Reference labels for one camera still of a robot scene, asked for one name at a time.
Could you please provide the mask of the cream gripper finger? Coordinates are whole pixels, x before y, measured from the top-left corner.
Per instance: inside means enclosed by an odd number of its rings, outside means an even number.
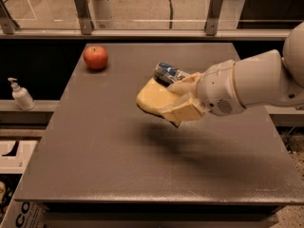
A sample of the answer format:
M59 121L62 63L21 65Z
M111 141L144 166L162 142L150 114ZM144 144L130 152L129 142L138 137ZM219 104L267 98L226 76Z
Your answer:
M176 93L178 95L184 95L191 92L194 96L198 95L198 82L201 78L201 73L193 73L189 76L175 82L174 84L168 86L166 89L169 92Z
M173 124L199 120L207 111L208 108L191 92L159 110L161 116Z

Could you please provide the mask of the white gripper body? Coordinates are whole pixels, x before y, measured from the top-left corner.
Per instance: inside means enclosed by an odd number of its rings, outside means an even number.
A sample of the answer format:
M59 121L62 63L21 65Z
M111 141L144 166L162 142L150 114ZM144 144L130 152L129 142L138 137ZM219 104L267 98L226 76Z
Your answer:
M236 89L235 64L228 60L210 66L199 78L198 97L214 115L227 116L245 110Z

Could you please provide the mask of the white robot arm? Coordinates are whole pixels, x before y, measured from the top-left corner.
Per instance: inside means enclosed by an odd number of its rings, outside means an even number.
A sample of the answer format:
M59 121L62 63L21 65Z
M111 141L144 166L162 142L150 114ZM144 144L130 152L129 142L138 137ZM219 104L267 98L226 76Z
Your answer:
M240 61L228 60L191 74L167 88L179 95L160 109L167 121L195 121L209 112L240 114L258 105L299 106L304 103L304 23L275 49Z

